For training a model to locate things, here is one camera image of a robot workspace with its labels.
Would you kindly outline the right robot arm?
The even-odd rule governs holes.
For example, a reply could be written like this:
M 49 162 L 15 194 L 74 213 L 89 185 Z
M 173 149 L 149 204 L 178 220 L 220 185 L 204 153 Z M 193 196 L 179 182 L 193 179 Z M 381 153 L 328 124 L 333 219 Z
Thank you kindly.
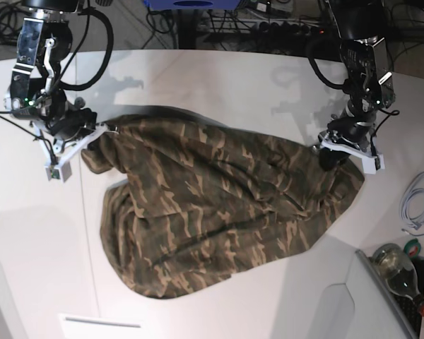
M 6 113 L 28 120 L 63 142 L 83 138 L 96 129 L 97 114 L 68 102 L 65 92 L 80 92 L 97 83 L 109 64 L 114 32 L 108 17 L 83 1 L 23 1 L 30 11 L 23 20 L 17 41 L 16 63 L 11 74 Z M 86 83 L 63 82 L 63 60 L 73 61 L 73 35 L 66 13 L 97 18 L 107 37 L 105 55 L 98 72 Z

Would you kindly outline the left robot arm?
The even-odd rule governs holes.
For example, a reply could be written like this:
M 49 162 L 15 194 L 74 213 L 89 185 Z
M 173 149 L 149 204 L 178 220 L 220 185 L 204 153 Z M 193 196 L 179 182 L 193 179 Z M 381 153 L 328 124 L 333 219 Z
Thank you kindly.
M 338 141 L 361 143 L 379 109 L 395 101 L 388 66 L 385 36 L 387 18 L 381 1 L 327 1 L 336 32 L 323 33 L 308 42 L 305 54 L 318 79 L 327 87 L 349 96 L 348 111 L 327 126 L 326 134 Z M 327 79 L 316 63 L 316 48 L 337 46 L 347 70 L 343 83 Z

